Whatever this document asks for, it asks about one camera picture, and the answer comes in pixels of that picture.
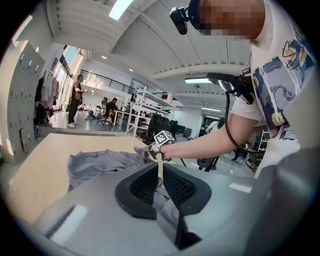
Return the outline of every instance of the white t-shirt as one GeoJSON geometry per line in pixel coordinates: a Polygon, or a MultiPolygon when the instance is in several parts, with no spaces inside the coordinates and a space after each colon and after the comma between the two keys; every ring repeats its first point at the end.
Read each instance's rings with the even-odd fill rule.
{"type": "Polygon", "coordinates": [[[209,127],[207,128],[207,129],[210,130],[210,133],[219,130],[218,129],[218,123],[219,123],[218,121],[213,121],[212,123],[210,123],[209,127]]]}
{"type": "Polygon", "coordinates": [[[263,29],[251,47],[251,77],[255,98],[249,105],[240,98],[231,113],[257,120],[265,118],[270,140],[257,171],[277,164],[283,157],[300,149],[283,111],[303,90],[317,61],[306,37],[289,14],[275,1],[264,0],[263,29]]]}

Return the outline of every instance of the white label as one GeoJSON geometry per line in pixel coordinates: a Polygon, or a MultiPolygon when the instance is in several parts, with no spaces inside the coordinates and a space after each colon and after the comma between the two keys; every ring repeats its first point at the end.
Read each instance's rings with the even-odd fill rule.
{"type": "Polygon", "coordinates": [[[229,185],[229,188],[234,189],[234,190],[238,190],[241,192],[245,192],[245,193],[250,193],[252,190],[252,186],[244,185],[244,184],[240,184],[240,183],[235,183],[235,182],[231,183],[229,185]]]}

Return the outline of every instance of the black pants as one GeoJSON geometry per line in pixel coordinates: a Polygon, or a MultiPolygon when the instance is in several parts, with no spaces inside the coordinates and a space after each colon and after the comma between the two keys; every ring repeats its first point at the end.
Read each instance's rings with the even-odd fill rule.
{"type": "Polygon", "coordinates": [[[236,148],[234,158],[232,160],[236,161],[238,159],[239,155],[240,155],[240,149],[236,148]]]}
{"type": "Polygon", "coordinates": [[[74,117],[77,113],[77,109],[78,109],[78,106],[79,106],[79,101],[76,100],[76,99],[71,99],[71,104],[70,104],[70,109],[69,109],[69,116],[68,116],[68,124],[71,124],[73,123],[75,120],[74,120],[74,117]]]}

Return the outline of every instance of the folded garment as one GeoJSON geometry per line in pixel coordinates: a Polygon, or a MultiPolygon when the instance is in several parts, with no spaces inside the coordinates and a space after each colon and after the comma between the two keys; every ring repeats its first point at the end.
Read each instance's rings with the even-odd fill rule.
{"type": "Polygon", "coordinates": [[[70,155],[68,161],[69,189],[101,174],[116,172],[126,168],[144,165],[144,160],[136,153],[113,152],[110,149],[97,152],[79,152],[70,155]]]}

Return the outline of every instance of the white table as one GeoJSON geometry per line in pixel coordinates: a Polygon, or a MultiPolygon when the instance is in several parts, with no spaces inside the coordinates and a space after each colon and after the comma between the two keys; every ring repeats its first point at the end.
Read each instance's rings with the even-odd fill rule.
{"type": "Polygon", "coordinates": [[[6,196],[7,205],[15,216],[32,224],[46,208],[67,194],[70,155],[106,149],[135,153],[134,146],[146,145],[134,137],[50,133],[14,176],[6,196]]]}
{"type": "MultiPolygon", "coordinates": [[[[113,126],[116,126],[116,120],[117,120],[117,115],[118,113],[121,113],[121,114],[125,114],[125,115],[130,115],[130,113],[128,112],[123,112],[123,111],[120,111],[120,110],[115,110],[115,117],[114,117],[114,122],[113,122],[113,126]]],[[[146,117],[146,116],[139,116],[139,118],[143,118],[143,119],[151,119],[150,117],[146,117]]]]}

